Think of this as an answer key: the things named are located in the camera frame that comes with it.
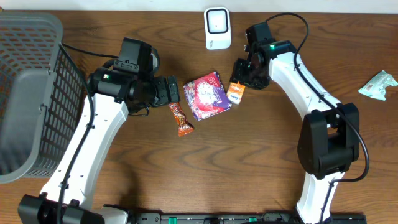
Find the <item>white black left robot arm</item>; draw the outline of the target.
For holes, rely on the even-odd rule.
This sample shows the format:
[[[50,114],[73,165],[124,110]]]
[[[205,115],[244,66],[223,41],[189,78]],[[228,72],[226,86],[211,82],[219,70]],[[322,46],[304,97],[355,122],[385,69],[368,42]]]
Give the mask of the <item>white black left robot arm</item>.
[[[22,223],[135,223],[118,205],[91,208],[100,170],[127,117],[180,100],[176,78],[157,76],[159,67],[155,47],[126,37],[119,55],[83,80],[87,96],[77,129],[41,193],[23,196]]]

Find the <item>mint green wipes pack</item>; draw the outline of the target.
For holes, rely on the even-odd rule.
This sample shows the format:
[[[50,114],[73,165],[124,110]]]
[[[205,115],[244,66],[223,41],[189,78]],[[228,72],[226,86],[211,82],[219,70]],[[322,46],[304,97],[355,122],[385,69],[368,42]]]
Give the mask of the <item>mint green wipes pack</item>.
[[[386,88],[389,86],[397,86],[397,82],[391,74],[385,70],[381,70],[365,86],[360,88],[358,92],[370,98],[385,101]]]

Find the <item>orange red chocolate bar wrapper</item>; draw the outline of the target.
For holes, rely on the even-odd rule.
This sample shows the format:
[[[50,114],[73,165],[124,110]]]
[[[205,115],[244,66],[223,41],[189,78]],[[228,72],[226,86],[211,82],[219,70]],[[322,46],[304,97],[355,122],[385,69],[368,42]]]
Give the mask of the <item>orange red chocolate bar wrapper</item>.
[[[183,112],[179,102],[170,103],[169,108],[178,124],[178,136],[181,137],[194,132],[194,127],[187,121],[187,117]]]

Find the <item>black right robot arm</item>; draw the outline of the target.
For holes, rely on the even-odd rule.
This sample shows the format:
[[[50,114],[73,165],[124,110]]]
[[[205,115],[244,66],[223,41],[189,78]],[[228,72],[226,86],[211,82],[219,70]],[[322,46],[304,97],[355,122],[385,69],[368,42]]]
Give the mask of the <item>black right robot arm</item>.
[[[358,160],[359,111],[342,104],[317,82],[288,40],[273,38],[266,22],[245,31],[247,59],[237,59],[231,81],[262,90],[276,82],[297,109],[303,123],[297,145],[305,170],[302,195],[295,206],[300,223],[329,221],[337,181]]]

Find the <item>red purple snack bag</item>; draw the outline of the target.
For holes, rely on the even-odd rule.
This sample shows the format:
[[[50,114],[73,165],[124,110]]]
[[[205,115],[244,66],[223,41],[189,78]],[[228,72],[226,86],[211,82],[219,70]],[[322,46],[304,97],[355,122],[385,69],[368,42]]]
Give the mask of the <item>red purple snack bag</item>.
[[[183,90],[193,117],[197,121],[220,114],[232,106],[217,72],[211,72],[186,83]]]

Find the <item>small orange box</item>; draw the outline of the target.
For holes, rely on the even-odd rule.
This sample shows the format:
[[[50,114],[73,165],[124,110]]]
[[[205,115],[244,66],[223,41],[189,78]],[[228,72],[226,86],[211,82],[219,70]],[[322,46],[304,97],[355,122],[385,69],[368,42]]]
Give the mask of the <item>small orange box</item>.
[[[238,105],[241,102],[244,91],[245,91],[244,85],[240,84],[239,82],[237,83],[231,82],[229,84],[229,88],[226,95],[230,102]]]

